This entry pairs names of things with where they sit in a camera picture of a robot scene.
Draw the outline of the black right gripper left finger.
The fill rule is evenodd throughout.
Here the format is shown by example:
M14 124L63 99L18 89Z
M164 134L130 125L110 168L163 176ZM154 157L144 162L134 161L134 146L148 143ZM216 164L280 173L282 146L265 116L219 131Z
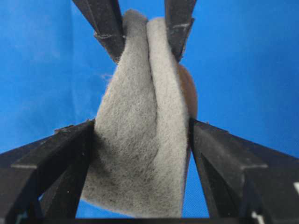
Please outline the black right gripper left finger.
M90 163L94 121L0 155L3 224L80 224L76 212Z

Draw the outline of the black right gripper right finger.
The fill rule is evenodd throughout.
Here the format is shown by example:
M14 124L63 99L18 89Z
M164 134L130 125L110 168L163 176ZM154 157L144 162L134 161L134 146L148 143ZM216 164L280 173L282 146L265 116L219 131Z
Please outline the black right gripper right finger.
M299 160L190 119L207 224L296 224Z

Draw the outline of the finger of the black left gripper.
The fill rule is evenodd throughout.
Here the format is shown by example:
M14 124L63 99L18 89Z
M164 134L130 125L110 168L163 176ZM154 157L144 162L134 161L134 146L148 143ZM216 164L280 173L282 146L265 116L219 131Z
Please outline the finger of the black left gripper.
M73 0L73 3L94 29L94 37L118 63L125 46L118 0Z
M179 62L191 31L195 0L165 0L165 24L167 38L173 55Z

